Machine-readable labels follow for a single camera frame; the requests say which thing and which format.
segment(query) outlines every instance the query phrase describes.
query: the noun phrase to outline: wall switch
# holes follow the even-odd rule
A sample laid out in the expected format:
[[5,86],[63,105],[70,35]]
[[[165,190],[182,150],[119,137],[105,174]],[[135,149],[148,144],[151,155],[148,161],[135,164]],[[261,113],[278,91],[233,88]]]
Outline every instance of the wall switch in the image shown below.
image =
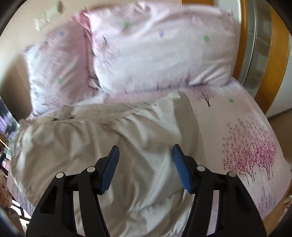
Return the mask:
[[60,13],[60,3],[57,5],[50,7],[49,9],[45,9],[46,21],[48,23],[52,22],[52,20],[58,18]]
[[36,18],[34,20],[34,22],[35,22],[35,25],[36,25],[36,29],[37,30],[41,30],[42,28],[44,28],[45,25],[47,24],[45,14],[42,14],[41,17]]

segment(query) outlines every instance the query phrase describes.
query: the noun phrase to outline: pillowcase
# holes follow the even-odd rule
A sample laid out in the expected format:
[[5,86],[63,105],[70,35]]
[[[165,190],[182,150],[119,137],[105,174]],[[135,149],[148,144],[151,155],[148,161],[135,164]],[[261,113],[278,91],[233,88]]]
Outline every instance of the pillowcase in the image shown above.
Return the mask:
[[205,5],[140,2],[84,13],[94,70],[107,93],[225,84],[235,56],[232,14]]
[[76,17],[25,50],[31,118],[96,95],[97,90],[88,85],[96,77],[91,51],[86,29]]

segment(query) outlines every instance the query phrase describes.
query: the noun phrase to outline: mattress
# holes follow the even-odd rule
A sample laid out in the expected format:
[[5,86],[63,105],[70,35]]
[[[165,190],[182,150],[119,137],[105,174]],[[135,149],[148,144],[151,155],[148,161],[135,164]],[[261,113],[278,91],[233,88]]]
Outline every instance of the mattress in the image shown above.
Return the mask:
[[[133,94],[100,93],[79,105],[152,102],[176,90],[188,96],[198,121],[200,137],[196,162],[212,172],[235,171],[264,219],[287,191],[291,172],[265,115],[233,78],[220,88],[195,86]],[[54,116],[54,113],[49,112],[44,116]],[[8,176],[8,188],[21,206],[32,215],[33,205],[18,191],[11,176]],[[218,210],[216,194],[212,210],[208,233],[215,231]]]

